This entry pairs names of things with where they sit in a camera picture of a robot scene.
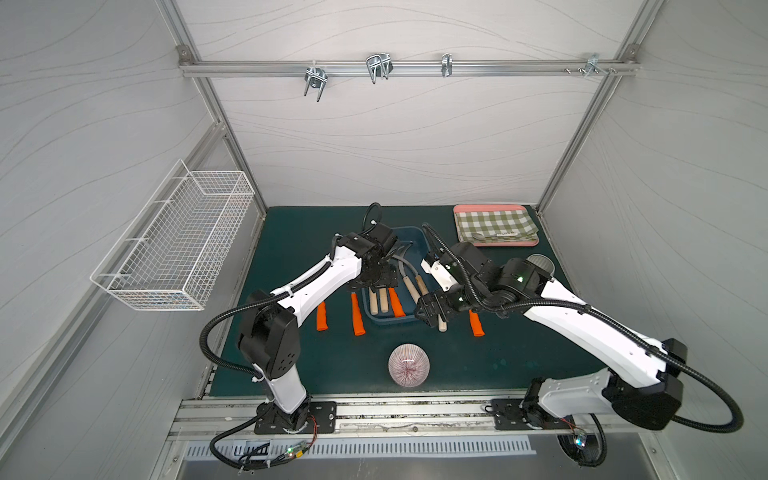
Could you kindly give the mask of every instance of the metal bracket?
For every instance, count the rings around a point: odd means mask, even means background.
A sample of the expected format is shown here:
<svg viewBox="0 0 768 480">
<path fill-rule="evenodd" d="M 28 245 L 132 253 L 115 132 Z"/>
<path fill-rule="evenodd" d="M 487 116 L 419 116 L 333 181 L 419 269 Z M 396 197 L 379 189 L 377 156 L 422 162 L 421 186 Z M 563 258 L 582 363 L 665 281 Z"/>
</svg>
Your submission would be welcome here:
<svg viewBox="0 0 768 480">
<path fill-rule="evenodd" d="M 608 70 L 604 70 L 600 67 L 598 67 L 598 54 L 592 54 L 590 58 L 587 59 L 587 64 L 583 68 L 579 68 L 579 71 L 582 75 L 585 77 L 590 76 L 593 73 L 599 73 L 603 75 L 608 75 L 610 72 Z"/>
<path fill-rule="evenodd" d="M 192 65 L 192 49 L 186 45 L 176 45 L 176 51 L 179 54 L 179 65 Z"/>
<path fill-rule="evenodd" d="M 622 54 L 620 60 L 624 63 L 637 63 L 637 51 L 640 50 L 640 44 L 630 43 Z"/>
<path fill-rule="evenodd" d="M 376 77 L 384 77 L 389 80 L 389 72 L 392 71 L 392 58 L 388 53 L 377 53 L 366 58 L 366 67 L 371 81 L 376 84 Z"/>
<path fill-rule="evenodd" d="M 528 419 L 523 415 L 520 408 L 520 399 L 493 399 L 490 408 L 486 406 L 485 411 L 493 414 L 493 426 L 497 430 L 533 430 L 528 424 Z M 565 422 L 555 419 L 552 422 L 545 422 L 541 427 L 543 430 L 567 430 L 569 427 Z"/>
<path fill-rule="evenodd" d="M 304 75 L 304 80 L 306 80 L 304 96 L 306 97 L 306 93 L 310 91 L 310 87 L 319 88 L 319 91 L 317 92 L 317 101 L 320 101 L 320 97 L 323 95 L 323 90 L 326 87 L 326 83 L 328 83 L 328 75 L 326 75 L 326 72 L 322 68 L 318 67 L 307 68 Z"/>
<path fill-rule="evenodd" d="M 453 74 L 453 55 L 446 53 L 442 56 L 442 76 L 450 77 Z"/>
<path fill-rule="evenodd" d="M 265 406 L 261 408 L 269 408 L 268 404 L 263 405 Z M 309 415 L 315 417 L 318 433 L 333 433 L 336 430 L 336 402 L 310 402 Z M 291 433 L 312 433 L 311 425 L 311 421 L 308 420 L 301 430 Z M 256 423 L 253 433 L 257 435 L 285 435 L 289 432 L 285 430 L 277 412 L 273 411 Z"/>
</svg>

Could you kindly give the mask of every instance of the pink tray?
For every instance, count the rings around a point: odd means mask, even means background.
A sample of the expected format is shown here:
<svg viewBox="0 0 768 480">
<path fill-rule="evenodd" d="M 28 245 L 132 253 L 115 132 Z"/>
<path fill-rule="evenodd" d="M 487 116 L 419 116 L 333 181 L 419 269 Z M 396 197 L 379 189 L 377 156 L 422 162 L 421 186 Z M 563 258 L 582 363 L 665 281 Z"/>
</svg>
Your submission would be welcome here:
<svg viewBox="0 0 768 480">
<path fill-rule="evenodd" d="M 526 209 L 522 205 L 512 204 L 456 205 L 453 207 L 454 214 L 466 212 L 505 212 L 507 210 Z M 458 235 L 458 225 L 456 225 L 456 234 Z M 473 243 L 473 245 L 476 247 L 535 247 L 538 245 L 538 235 L 536 240 L 525 240 L 522 242 Z"/>
</svg>

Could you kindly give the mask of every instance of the black cable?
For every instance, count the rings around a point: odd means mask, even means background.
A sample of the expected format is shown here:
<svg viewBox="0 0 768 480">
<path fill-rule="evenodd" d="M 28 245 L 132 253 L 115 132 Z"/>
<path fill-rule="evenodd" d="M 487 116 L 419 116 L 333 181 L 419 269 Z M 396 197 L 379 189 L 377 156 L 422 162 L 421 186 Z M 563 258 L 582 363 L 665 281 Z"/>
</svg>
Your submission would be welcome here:
<svg viewBox="0 0 768 480">
<path fill-rule="evenodd" d="M 298 282 L 292 288 L 292 291 L 294 293 L 298 292 L 305 286 L 314 282 L 321 275 L 323 275 L 326 272 L 326 270 L 328 270 L 330 267 L 331 267 L 331 262 L 325 262 L 323 266 L 320 267 L 315 273 L 308 276 L 306 279 L 302 280 L 301 282 Z M 250 310 L 253 308 L 258 308 L 261 306 L 266 306 L 272 303 L 279 302 L 283 299 L 288 298 L 289 296 L 290 294 L 288 292 L 282 292 L 279 295 L 271 296 L 269 298 L 266 298 L 264 300 L 259 300 L 257 302 L 236 306 L 235 308 L 229 309 L 226 312 L 219 313 L 213 319 L 211 319 L 210 322 L 206 323 L 206 325 L 203 327 L 203 330 L 200 332 L 200 342 L 199 342 L 200 351 L 203 352 L 203 355 L 205 355 L 205 358 L 209 359 L 211 362 L 213 362 L 218 366 L 224 367 L 225 369 L 235 370 L 236 372 L 243 372 L 250 376 L 261 376 L 261 374 L 258 373 L 253 367 L 248 367 L 248 366 L 239 365 L 237 363 L 228 362 L 225 359 L 219 357 L 213 351 L 211 351 L 210 347 L 208 346 L 208 335 L 216 325 L 218 325 L 219 323 L 223 322 L 224 320 L 228 319 L 231 316 L 237 315 L 238 313 L 244 312 L 246 310 Z"/>
<path fill-rule="evenodd" d="M 603 462 L 605 462 L 605 456 L 608 453 L 608 443 L 605 439 L 603 426 L 600 425 L 600 421 L 598 420 L 597 416 L 595 416 L 594 413 L 590 413 L 589 416 L 592 417 L 594 426 L 598 429 L 598 434 L 596 436 L 598 437 L 598 448 L 600 449 L 600 455 L 598 455 L 595 460 L 582 460 L 578 464 L 582 467 L 599 467 L 600 465 L 603 465 Z"/>
<path fill-rule="evenodd" d="M 698 381 L 702 385 L 706 386 L 709 390 L 712 390 L 712 392 L 714 392 L 715 395 L 717 395 L 718 397 L 720 397 L 721 400 L 723 400 L 723 402 L 726 404 L 726 406 L 728 407 L 732 415 L 730 422 L 724 423 L 722 425 L 713 425 L 710 423 L 696 422 L 695 420 L 686 419 L 678 415 L 675 415 L 672 417 L 673 422 L 677 422 L 677 423 L 680 423 L 681 425 L 691 427 L 692 429 L 702 430 L 705 432 L 713 432 L 713 433 L 735 432 L 736 430 L 740 429 L 744 425 L 744 415 L 741 412 L 741 408 L 736 403 L 736 400 L 734 400 L 733 397 L 728 395 L 728 392 L 723 390 L 722 387 L 717 385 L 715 382 L 707 378 L 702 373 L 690 368 L 688 365 L 681 362 L 680 360 L 677 360 L 674 357 L 667 355 L 666 353 L 662 352 L 658 347 L 646 342 L 645 340 L 640 338 L 637 334 L 635 334 L 632 330 L 628 329 L 624 325 L 621 325 L 619 322 L 610 318 L 608 315 L 606 315 L 605 313 L 602 313 L 599 310 L 585 309 L 584 305 L 581 305 L 580 303 L 566 302 L 564 300 L 544 299 L 544 298 L 522 300 L 520 302 L 509 303 L 504 306 L 504 310 L 507 310 L 507 311 L 527 310 L 534 306 L 559 306 L 561 308 L 577 310 L 579 312 L 583 312 L 588 315 L 591 315 L 603 323 L 606 323 L 607 325 L 617 330 L 622 335 L 626 336 L 628 339 L 632 340 L 637 346 L 639 346 L 646 352 L 650 353 L 653 356 L 656 356 L 659 359 L 662 359 L 666 364 L 673 366 L 676 369 L 679 369 L 681 372 L 686 373 L 689 377 L 693 378 L 694 380 Z"/>
<path fill-rule="evenodd" d="M 621 325 L 619 322 L 610 318 L 608 315 L 602 313 L 599 310 L 593 310 L 592 308 L 589 308 L 588 306 L 585 307 L 580 303 L 572 303 L 572 302 L 566 302 L 564 300 L 550 300 L 550 299 L 522 300 L 520 302 L 508 303 L 504 306 L 488 305 L 486 302 L 480 299 L 479 295 L 477 294 L 477 291 L 475 290 L 475 287 L 472 285 L 472 281 L 469 278 L 469 274 L 467 273 L 466 268 L 464 268 L 458 256 L 456 256 L 456 254 L 453 253 L 450 248 L 448 248 L 448 245 L 443 241 L 442 238 L 440 238 L 438 233 L 435 231 L 434 228 L 432 228 L 431 225 L 429 225 L 428 223 L 424 223 L 422 227 L 427 233 L 429 233 L 431 237 L 434 237 L 435 241 L 437 241 L 437 243 L 445 250 L 445 252 L 458 265 L 458 270 L 462 275 L 462 280 L 465 282 L 465 286 L 467 287 L 467 290 L 469 291 L 470 296 L 478 305 L 482 306 L 485 310 L 488 310 L 490 312 L 508 312 L 509 310 L 523 310 L 523 309 L 527 310 L 534 306 L 559 306 L 562 308 L 569 308 L 572 310 L 576 310 L 579 313 L 586 313 L 588 315 L 592 315 L 594 318 L 600 320 L 603 323 L 606 323 L 611 328 L 617 330 L 619 333 L 626 336 L 628 339 L 632 340 L 636 345 L 638 345 L 640 348 L 642 348 L 646 352 L 650 353 L 653 356 L 656 356 L 659 359 L 662 359 L 666 364 L 679 369 L 681 372 L 685 372 L 689 377 L 693 378 L 694 380 L 698 381 L 702 385 L 706 386 L 708 389 L 712 390 L 712 392 L 714 392 L 715 395 L 717 395 L 718 397 L 720 397 L 721 400 L 723 400 L 723 402 L 726 404 L 726 406 L 728 407 L 732 415 L 730 422 L 724 423 L 722 425 L 713 425 L 710 423 L 696 422 L 695 420 L 686 419 L 678 415 L 675 415 L 672 417 L 673 422 L 677 422 L 677 423 L 680 423 L 681 425 L 691 427 L 692 429 L 702 430 L 704 432 L 713 432 L 713 433 L 735 432 L 736 430 L 740 429 L 744 425 L 744 415 L 741 412 L 741 408 L 736 403 L 736 400 L 734 400 L 733 397 L 728 395 L 728 392 L 723 390 L 722 387 L 717 385 L 715 382 L 707 378 L 702 373 L 690 368 L 685 363 L 675 359 L 672 356 L 667 355 L 666 353 L 659 350 L 656 346 L 653 346 L 650 343 L 646 342 L 645 340 L 637 336 L 632 330 L 628 329 L 624 325 Z"/>
<path fill-rule="evenodd" d="M 276 465 L 282 465 L 285 463 L 290 462 L 293 460 L 293 458 L 285 458 L 285 457 L 278 457 L 275 460 L 271 461 L 269 465 L 266 463 L 265 460 L 256 460 L 256 461 L 248 461 L 248 462 L 235 462 L 233 459 L 225 456 L 223 453 L 219 452 L 219 450 L 216 448 L 216 443 L 219 442 L 222 439 L 225 439 L 226 437 L 230 435 L 234 435 L 235 433 L 238 433 L 240 430 L 247 429 L 254 423 L 258 422 L 259 420 L 263 419 L 264 416 L 271 412 L 271 410 L 274 408 L 274 404 L 268 406 L 264 409 L 263 412 L 257 414 L 252 419 L 248 420 L 247 422 L 241 423 L 238 426 L 235 426 L 226 432 L 221 432 L 219 435 L 216 435 L 210 440 L 210 443 L 208 444 L 208 448 L 210 449 L 210 452 L 214 454 L 214 457 L 221 460 L 226 465 L 229 465 L 232 468 L 237 468 L 238 470 L 261 470 L 263 468 L 269 468 L 270 466 L 276 466 Z"/>
<path fill-rule="evenodd" d="M 374 208 L 378 208 L 379 209 L 378 212 L 376 212 L 378 215 L 376 215 L 375 222 L 378 223 L 378 222 L 382 221 L 382 206 L 378 202 L 373 202 L 372 204 L 370 204 L 368 206 L 368 208 L 366 208 L 366 214 L 362 216 L 362 228 L 360 229 L 361 230 L 360 235 L 365 235 L 366 233 L 368 233 L 371 230 L 373 230 L 373 227 L 376 226 L 375 223 L 373 225 L 370 225 L 370 226 L 368 225 L 368 223 L 369 223 L 368 216 L 371 214 L 371 211 Z"/>
</svg>

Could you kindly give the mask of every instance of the wooden handle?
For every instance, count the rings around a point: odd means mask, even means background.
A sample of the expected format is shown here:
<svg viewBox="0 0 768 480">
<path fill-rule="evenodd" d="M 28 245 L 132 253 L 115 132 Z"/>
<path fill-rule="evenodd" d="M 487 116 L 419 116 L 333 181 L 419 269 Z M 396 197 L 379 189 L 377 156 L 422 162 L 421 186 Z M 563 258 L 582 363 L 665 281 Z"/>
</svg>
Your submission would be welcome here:
<svg viewBox="0 0 768 480">
<path fill-rule="evenodd" d="M 403 283 L 406 285 L 406 288 L 408 289 L 408 292 L 411 294 L 411 298 L 413 298 L 413 301 L 418 303 L 419 299 L 422 297 L 419 295 L 419 291 L 416 289 L 416 287 L 413 285 L 413 282 L 410 278 L 407 276 L 404 276 L 402 278 Z"/>
<path fill-rule="evenodd" d="M 421 275 L 416 275 L 416 283 L 419 285 L 419 290 L 422 291 L 422 295 L 426 295 L 429 293 L 429 290 L 427 290 L 426 283 L 424 283 L 424 280 L 422 280 Z"/>
<path fill-rule="evenodd" d="M 379 289 L 379 303 L 382 306 L 382 313 L 389 312 L 389 303 L 386 300 L 386 288 Z"/>
<path fill-rule="evenodd" d="M 376 298 L 373 288 L 368 289 L 368 300 L 370 300 L 371 315 L 379 315 L 379 299 Z"/>
</svg>

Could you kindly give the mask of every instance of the metal hook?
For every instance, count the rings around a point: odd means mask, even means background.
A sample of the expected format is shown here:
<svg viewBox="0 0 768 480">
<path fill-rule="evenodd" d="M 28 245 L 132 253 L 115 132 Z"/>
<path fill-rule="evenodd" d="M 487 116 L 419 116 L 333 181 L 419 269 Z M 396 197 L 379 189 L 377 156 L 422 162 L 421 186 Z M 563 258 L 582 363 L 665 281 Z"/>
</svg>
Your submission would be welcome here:
<svg viewBox="0 0 768 480">
<path fill-rule="evenodd" d="M 453 56 L 446 53 L 442 56 L 442 76 L 450 77 L 453 74 Z"/>
<path fill-rule="evenodd" d="M 392 71 L 392 58 L 388 53 L 377 53 L 366 58 L 366 67 L 371 81 L 376 84 L 376 75 L 389 80 L 389 72 Z"/>
<path fill-rule="evenodd" d="M 310 91 L 310 87 L 319 88 L 320 90 L 317 92 L 317 101 L 320 101 L 320 96 L 323 95 L 323 90 L 326 87 L 326 83 L 328 83 L 328 75 L 326 75 L 326 72 L 318 67 L 307 68 L 304 80 L 306 80 L 304 96 L 306 97 L 306 93 Z"/>
</svg>

